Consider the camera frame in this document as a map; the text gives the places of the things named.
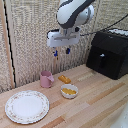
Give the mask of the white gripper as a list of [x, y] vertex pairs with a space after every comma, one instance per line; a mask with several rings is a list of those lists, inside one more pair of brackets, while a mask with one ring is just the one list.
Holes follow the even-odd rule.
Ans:
[[[80, 28], [73, 27], [68, 29], [54, 29], [47, 32], [47, 45], [49, 47], [60, 47], [66, 45], [77, 44], [80, 39]], [[71, 49], [66, 49], [66, 54], [70, 54]], [[58, 56], [58, 51], [55, 50], [54, 57]]]

